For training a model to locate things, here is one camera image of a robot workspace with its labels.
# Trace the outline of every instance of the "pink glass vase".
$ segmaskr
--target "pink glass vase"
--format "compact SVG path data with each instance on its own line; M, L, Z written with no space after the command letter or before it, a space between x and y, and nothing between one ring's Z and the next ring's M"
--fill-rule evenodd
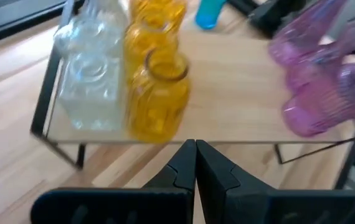
M288 68L286 85L293 93L318 76L334 75L341 68L345 56L355 50L355 18L350 20L337 41L317 46Z
M314 50L347 0L319 0L278 32L269 45L269 54L287 67Z
M317 77L283 105L286 125L303 137L355 118L355 63L336 75Z

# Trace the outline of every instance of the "yellow glass vase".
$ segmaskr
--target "yellow glass vase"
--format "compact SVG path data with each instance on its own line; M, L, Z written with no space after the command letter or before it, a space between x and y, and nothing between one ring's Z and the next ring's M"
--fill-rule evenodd
M138 19L140 13L144 11L158 11L166 15L171 22L171 29L177 32L182 24L187 11L186 0L131 0L130 14L131 20Z
M187 59L175 51L151 51L129 90L126 120L140 141L170 141L181 123L191 90Z
M130 86L137 69L150 50L157 47L176 51L178 37L171 23L159 11L145 11L127 28L123 41L125 80Z

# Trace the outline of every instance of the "blue object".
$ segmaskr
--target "blue object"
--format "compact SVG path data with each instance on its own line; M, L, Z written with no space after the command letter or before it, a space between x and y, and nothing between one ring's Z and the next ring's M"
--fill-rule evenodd
M213 29L226 0L202 0L196 15L196 23L202 29Z

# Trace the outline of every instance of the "glass tabletop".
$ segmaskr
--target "glass tabletop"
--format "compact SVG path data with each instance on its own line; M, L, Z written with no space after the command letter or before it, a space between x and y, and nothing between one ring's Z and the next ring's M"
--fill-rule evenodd
M171 142L203 139L221 143L328 143L343 139L338 128L313 138L302 138L286 127L281 107L291 93L285 88L285 72L267 54L267 41L182 32L180 49L190 61L192 91L182 123ZM62 73L59 69L57 89L63 80ZM136 142L123 125L121 129L109 131L77 129L59 92L49 114L46 132L49 139Z

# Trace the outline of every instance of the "hardwood floor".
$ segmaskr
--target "hardwood floor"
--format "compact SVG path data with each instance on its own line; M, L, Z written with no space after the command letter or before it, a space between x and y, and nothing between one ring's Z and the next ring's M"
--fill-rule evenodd
M197 1L191 1L184 29L192 23ZM59 186L141 187L178 150L178 145L90 145L85 168L77 172L29 134L58 19L0 42L0 223L30 223L33 201ZM229 6L213 32L261 38ZM343 138L353 135L350 122ZM283 146L285 159L322 145ZM61 146L72 156L76 145ZM278 165L271 145L216 145L229 159L266 183L281 189L330 189L346 157L348 145ZM196 197L194 223L204 223Z

